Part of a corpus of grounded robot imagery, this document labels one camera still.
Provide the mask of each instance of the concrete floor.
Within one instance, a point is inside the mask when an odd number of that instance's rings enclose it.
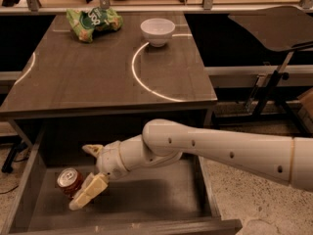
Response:
[[[216,109],[216,113],[223,116],[244,111],[242,104],[221,104]],[[297,133],[288,121],[233,124],[222,129],[275,135]],[[0,146],[0,165],[9,151],[10,146]],[[19,154],[17,159],[23,158],[25,153]],[[25,164],[13,163],[11,174],[0,173],[0,192],[19,184]],[[207,167],[222,219],[242,221],[243,229],[239,235],[313,234],[313,193],[292,189],[212,161],[207,161]],[[15,195],[16,190],[0,195],[0,230]]]

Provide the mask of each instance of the green chip bag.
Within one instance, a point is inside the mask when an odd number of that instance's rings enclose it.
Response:
[[[83,12],[67,9],[67,19],[80,41],[91,43],[94,30],[119,30],[123,25],[123,19],[111,8],[93,8]]]

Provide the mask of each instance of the white bowl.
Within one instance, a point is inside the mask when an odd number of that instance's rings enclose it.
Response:
[[[149,19],[142,22],[140,28],[152,46],[161,47],[172,38],[175,24],[166,19]]]

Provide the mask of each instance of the can lid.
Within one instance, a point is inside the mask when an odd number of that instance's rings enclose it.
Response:
[[[61,187],[68,187],[75,182],[77,175],[78,173],[76,169],[66,168],[59,175],[57,182]]]

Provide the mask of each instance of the drawer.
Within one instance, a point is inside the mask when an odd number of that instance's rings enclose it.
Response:
[[[140,121],[133,118],[46,120],[3,233],[235,234],[241,224],[216,216],[218,208],[211,203],[213,196],[208,198],[206,192],[203,159],[191,155],[164,167],[131,171],[111,181],[106,191],[82,210],[68,208],[69,199],[56,183],[60,172],[74,167],[84,177],[97,173],[95,159],[86,155],[81,146],[122,141],[140,131]]]

